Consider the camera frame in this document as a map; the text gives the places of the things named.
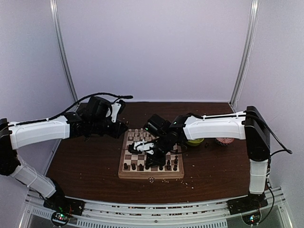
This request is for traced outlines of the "dark knight chess piece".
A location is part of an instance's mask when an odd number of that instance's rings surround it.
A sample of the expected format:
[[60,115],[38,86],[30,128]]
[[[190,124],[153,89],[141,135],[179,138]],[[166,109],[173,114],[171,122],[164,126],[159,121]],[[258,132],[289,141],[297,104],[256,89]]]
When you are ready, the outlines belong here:
[[171,171],[171,160],[170,160],[170,159],[167,160],[167,163],[166,163],[166,170],[167,170],[167,171]]

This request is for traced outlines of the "dark rook chess piece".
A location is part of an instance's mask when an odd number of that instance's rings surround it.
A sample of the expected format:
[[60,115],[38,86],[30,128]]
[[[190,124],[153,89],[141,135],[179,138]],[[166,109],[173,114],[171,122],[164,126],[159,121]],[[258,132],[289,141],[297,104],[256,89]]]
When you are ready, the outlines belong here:
[[136,170],[136,165],[135,165],[135,163],[132,163],[131,166],[132,166],[132,170]]

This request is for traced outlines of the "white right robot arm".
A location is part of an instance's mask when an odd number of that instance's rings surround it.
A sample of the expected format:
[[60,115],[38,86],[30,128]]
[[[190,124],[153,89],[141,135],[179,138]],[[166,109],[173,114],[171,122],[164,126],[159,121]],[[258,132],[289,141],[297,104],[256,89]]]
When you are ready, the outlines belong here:
[[250,161],[249,194],[244,198],[246,209],[254,209],[265,198],[267,167],[270,159],[270,131],[259,111],[249,106],[243,112],[220,115],[189,113],[173,122],[153,114],[144,125],[156,137],[150,160],[156,164],[176,144],[200,138],[234,138],[245,140]]

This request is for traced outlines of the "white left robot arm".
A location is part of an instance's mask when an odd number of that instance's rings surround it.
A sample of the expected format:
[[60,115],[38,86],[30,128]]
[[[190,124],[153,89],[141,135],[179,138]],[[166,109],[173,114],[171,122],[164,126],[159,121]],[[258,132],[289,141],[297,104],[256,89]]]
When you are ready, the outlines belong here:
[[61,187],[53,180],[37,172],[18,154],[17,149],[44,141],[109,135],[119,138],[127,131],[127,125],[116,117],[86,118],[76,112],[65,113],[53,120],[11,122],[0,121],[0,173],[11,176],[33,188],[53,209],[64,211],[70,206]]

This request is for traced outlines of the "row of white chess pieces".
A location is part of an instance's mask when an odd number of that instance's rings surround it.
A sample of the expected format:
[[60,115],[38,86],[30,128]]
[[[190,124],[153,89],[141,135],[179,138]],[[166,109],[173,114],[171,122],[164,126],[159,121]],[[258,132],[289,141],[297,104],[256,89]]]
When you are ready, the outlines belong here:
[[145,129],[129,129],[127,133],[128,141],[151,141],[153,139],[152,135]]

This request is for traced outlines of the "wooden chess board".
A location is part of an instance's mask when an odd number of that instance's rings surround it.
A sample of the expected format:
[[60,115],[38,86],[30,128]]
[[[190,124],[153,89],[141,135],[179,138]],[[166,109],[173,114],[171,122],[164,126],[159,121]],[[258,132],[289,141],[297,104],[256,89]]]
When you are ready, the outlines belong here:
[[[145,162],[147,153],[142,154],[132,154],[128,152],[128,145],[132,144],[135,141],[128,141],[127,140],[127,133],[124,135],[123,141],[123,148],[120,157],[120,163],[118,168],[118,177],[121,179],[149,179],[149,181],[155,179],[181,179],[184,177],[184,166],[183,166],[183,159],[181,154],[181,147],[175,145],[173,150],[166,154],[166,163],[167,160],[171,160],[171,171],[166,170],[166,164],[162,167],[155,166],[150,167],[149,169],[145,169]],[[174,159],[175,155],[178,155],[178,168],[177,171],[173,170],[174,167]],[[124,163],[128,164],[128,169],[124,170]],[[135,163],[136,170],[132,170],[131,164]],[[144,171],[139,171],[139,164],[142,164],[144,167]]]

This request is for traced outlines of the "lime green bowl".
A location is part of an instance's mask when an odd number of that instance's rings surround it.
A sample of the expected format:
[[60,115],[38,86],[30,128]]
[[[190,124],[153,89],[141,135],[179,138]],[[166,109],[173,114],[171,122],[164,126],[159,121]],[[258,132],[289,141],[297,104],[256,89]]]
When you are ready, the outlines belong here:
[[200,145],[202,142],[204,141],[204,138],[200,138],[200,139],[195,139],[195,140],[188,140],[186,142],[187,145],[189,146],[198,146]]

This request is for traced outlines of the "red patterned bowl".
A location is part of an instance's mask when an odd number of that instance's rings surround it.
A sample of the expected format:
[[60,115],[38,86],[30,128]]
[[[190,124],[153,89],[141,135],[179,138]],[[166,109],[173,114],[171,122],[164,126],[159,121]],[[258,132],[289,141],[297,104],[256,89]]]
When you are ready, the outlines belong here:
[[221,146],[227,146],[234,142],[234,138],[215,138],[215,142]]

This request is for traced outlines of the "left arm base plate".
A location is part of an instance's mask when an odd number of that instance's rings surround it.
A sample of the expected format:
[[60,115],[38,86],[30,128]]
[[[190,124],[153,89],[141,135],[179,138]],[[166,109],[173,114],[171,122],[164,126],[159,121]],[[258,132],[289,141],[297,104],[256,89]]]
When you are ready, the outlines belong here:
[[48,209],[63,213],[65,215],[81,216],[85,207],[85,202],[78,199],[64,198],[63,201],[53,202],[44,199],[43,206]]

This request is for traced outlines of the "aluminium front frame rail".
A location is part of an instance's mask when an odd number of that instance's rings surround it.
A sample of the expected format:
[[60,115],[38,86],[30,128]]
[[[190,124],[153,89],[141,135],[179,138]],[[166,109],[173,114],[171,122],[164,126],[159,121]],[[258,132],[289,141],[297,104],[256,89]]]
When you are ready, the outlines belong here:
[[260,228],[292,228],[281,188],[266,191],[268,206],[231,214],[228,199],[173,204],[123,204],[85,200],[82,215],[66,228],[247,228],[250,215],[261,213]]

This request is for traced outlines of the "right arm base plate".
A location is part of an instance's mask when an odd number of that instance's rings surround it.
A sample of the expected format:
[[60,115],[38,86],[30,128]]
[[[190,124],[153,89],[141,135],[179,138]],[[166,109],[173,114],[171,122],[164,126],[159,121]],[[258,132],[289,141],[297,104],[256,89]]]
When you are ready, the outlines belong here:
[[257,210],[268,205],[267,199],[260,196],[245,196],[227,201],[230,215]]

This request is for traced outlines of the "left aluminium corner post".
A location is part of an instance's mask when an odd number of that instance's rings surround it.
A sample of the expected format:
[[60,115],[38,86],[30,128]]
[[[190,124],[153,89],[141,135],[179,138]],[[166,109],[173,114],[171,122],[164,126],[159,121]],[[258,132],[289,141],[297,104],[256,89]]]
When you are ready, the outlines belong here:
[[74,101],[78,100],[77,94],[76,94],[76,89],[73,83],[73,79],[71,76],[68,60],[67,60],[67,54],[64,46],[64,41],[63,41],[63,36],[62,36],[62,31],[61,31],[61,26],[60,26],[60,18],[59,18],[59,13],[58,13],[58,6],[57,6],[57,0],[50,0],[50,10],[51,10],[51,15],[52,15],[52,20],[54,23],[54,29],[55,29],[55,34],[57,37],[57,45],[59,48],[59,56],[61,59],[62,67],[64,70],[64,75],[67,80],[68,84],[68,89],[71,93],[71,96]]

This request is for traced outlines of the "aluminium corner post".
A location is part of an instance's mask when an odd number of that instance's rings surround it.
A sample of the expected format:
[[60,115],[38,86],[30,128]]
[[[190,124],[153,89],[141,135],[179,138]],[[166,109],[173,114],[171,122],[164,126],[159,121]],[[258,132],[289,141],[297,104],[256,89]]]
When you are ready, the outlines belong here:
[[254,39],[257,29],[257,21],[258,21],[258,12],[259,12],[259,0],[252,0],[250,7],[250,14],[247,25],[247,33],[245,37],[244,48],[241,56],[241,61],[237,73],[237,79],[235,82],[235,86],[232,92],[232,96],[230,99],[230,107],[233,110],[236,110],[238,101],[241,95],[241,91],[245,82],[245,78],[247,75],[247,70],[249,67],[249,57],[252,47],[254,45]]
[[50,10],[51,10],[51,15],[52,15],[52,20],[54,23],[54,29],[55,29],[55,34],[57,37],[57,45],[59,48],[59,56],[61,59],[62,67],[64,70],[64,75],[67,80],[68,84],[68,89],[71,93],[71,96],[74,101],[78,100],[77,94],[76,94],[76,89],[73,83],[73,79],[71,76],[68,60],[67,60],[67,54],[64,46],[64,41],[63,41],[63,36],[62,36],[62,31],[61,31],[61,26],[60,26],[60,18],[59,18],[59,13],[58,13],[58,6],[57,6],[57,0],[50,0]]

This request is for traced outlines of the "right aluminium corner post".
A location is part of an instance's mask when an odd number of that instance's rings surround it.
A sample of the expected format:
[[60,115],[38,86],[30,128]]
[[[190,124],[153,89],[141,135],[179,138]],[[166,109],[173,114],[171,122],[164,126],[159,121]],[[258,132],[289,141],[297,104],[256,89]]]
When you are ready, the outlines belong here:
[[250,14],[247,25],[247,33],[245,37],[244,48],[241,56],[241,61],[237,73],[237,79],[235,82],[235,86],[232,92],[232,96],[230,99],[230,107],[233,110],[236,110],[238,101],[241,95],[241,91],[245,82],[245,78],[247,75],[247,70],[249,67],[249,57],[252,47],[254,45],[254,39],[257,29],[257,21],[258,21],[258,12],[259,12],[259,0],[252,0],[250,7]]

